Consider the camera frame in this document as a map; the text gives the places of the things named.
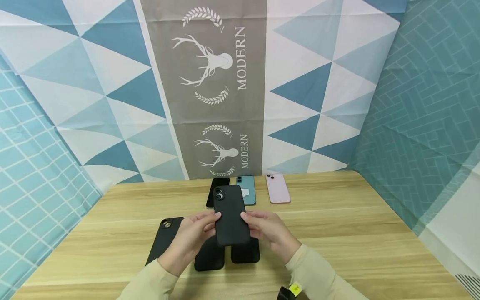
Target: laurel wreath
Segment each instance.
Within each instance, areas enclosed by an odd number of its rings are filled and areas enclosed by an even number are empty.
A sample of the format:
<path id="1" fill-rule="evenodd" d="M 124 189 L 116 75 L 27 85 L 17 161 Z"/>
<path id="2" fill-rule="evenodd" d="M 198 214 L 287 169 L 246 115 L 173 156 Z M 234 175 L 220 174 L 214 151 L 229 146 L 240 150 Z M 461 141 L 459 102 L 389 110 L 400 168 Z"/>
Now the laurel wreath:
<path id="1" fill-rule="evenodd" d="M 222 103 L 223 100 L 225 100 L 228 97 L 228 91 L 229 91 L 229 89 L 227 87 L 225 87 L 225 90 L 221 91 L 218 96 L 213 97 L 213 98 L 207 98 L 207 97 L 204 97 L 204 96 L 200 95 L 199 93 L 195 92 L 195 97 L 205 104 L 210 104 L 210 105 L 218 104 L 218 103 Z"/>
<path id="2" fill-rule="evenodd" d="M 203 129 L 202 131 L 202 135 L 205 135 L 207 134 L 208 132 L 212 131 L 212 130 L 218 130 L 218 131 L 221 131 L 223 132 L 224 134 L 226 135 L 229 135 L 230 137 L 232 137 L 232 131 L 225 125 L 220 125 L 220 124 L 213 124 L 213 125 L 209 125 L 207 127 L 205 127 L 205 129 Z"/>
<path id="3" fill-rule="evenodd" d="M 220 15 L 211 10 L 210 8 L 205 7 L 195 7 L 191 9 L 183 18 L 183 27 L 185 27 L 188 22 L 190 22 L 193 18 L 202 18 L 202 19 L 209 19 L 213 22 L 213 24 L 220 28 L 220 32 L 223 32 L 224 26 L 222 26 L 223 20 L 220 18 Z"/>
<path id="4" fill-rule="evenodd" d="M 224 173 L 217 173 L 210 170 L 210 174 L 215 175 L 217 177 L 227 177 L 232 175 L 234 171 L 235 171 L 235 166 L 231 167 L 227 172 L 224 172 Z"/>

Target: yellow label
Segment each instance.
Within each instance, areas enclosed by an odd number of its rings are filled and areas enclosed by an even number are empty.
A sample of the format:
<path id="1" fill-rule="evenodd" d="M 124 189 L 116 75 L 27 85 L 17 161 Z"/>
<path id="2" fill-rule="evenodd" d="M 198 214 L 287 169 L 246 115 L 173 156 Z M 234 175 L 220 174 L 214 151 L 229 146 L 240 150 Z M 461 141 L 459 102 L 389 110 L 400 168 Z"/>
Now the yellow label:
<path id="1" fill-rule="evenodd" d="M 298 284 L 298 282 L 294 282 L 294 283 L 290 286 L 289 290 L 290 290 L 290 291 L 295 295 L 295 297 L 296 297 L 296 296 L 298 296 L 298 295 L 301 293 L 301 286 L 300 286 L 300 284 Z"/>

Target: black phone case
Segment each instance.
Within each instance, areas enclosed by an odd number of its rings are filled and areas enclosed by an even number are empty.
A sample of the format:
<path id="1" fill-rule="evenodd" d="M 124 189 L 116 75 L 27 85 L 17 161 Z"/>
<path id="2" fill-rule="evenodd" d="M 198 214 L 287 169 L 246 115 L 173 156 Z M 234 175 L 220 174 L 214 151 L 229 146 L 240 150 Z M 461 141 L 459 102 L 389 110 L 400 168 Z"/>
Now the black phone case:
<path id="1" fill-rule="evenodd" d="M 170 220 L 171 225 L 167 228 L 164 225 L 164 221 Z M 152 249 L 150 250 L 150 254 L 148 255 L 147 264 L 151 263 L 155 259 L 165 252 L 165 250 L 170 246 L 173 241 L 173 238 L 179 231 L 180 223 L 182 222 L 183 217 L 178 216 L 175 218 L 166 218 L 160 222 L 160 227 L 156 232 L 155 240 L 153 241 Z"/>
<path id="2" fill-rule="evenodd" d="M 213 178 L 212 179 L 212 185 L 210 186 L 210 192 L 208 193 L 207 196 L 207 204 L 205 205 L 206 208 L 213 208 L 213 190 L 217 186 L 222 186 L 222 185 L 229 185 L 230 184 L 230 178 Z"/>
<path id="3" fill-rule="evenodd" d="M 193 266 L 198 272 L 220 270 L 225 264 L 225 247 L 216 243 L 216 237 L 212 236 L 205 241 L 200 248 Z"/>
<path id="4" fill-rule="evenodd" d="M 221 190 L 223 199 L 216 198 L 216 191 Z M 216 222 L 216 241 L 220 247 L 248 244 L 250 230 L 248 224 L 240 217 L 245 211 L 241 188 L 238 185 L 224 185 L 214 189 L 214 209 L 222 216 Z"/>
<path id="5" fill-rule="evenodd" d="M 234 264 L 254 264 L 260 260 L 258 239 L 251 238 L 246 245 L 233 245 L 231 259 Z"/>

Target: wood grain tabletop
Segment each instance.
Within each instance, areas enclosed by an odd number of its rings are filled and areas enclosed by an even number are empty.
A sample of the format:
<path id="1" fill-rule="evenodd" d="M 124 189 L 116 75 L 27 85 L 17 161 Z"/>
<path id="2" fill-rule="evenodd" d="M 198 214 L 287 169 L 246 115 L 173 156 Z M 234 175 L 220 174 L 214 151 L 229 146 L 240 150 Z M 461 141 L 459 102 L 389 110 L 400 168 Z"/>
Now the wood grain tabletop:
<path id="1" fill-rule="evenodd" d="M 257 205 L 277 213 L 369 299 L 466 300 L 463 287 L 354 171 L 285 175 L 290 204 L 271 204 L 255 177 Z M 145 265 L 160 221 L 205 209 L 211 180 L 112 187 L 17 291 L 14 299 L 115 299 Z M 290 276 L 260 245 L 256 264 L 180 277 L 171 299 L 276 299 Z"/>

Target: blue iphone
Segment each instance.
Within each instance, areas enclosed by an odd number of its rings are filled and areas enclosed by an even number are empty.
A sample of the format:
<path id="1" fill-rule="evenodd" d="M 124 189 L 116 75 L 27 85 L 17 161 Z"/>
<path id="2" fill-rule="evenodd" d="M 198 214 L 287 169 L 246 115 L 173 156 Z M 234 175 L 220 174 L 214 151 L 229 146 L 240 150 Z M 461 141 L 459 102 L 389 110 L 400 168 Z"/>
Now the blue iphone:
<path id="1" fill-rule="evenodd" d="M 255 180 L 253 176 L 239 176 L 237 177 L 237 185 L 242 189 L 243 204 L 255 205 L 257 200 L 255 199 Z"/>

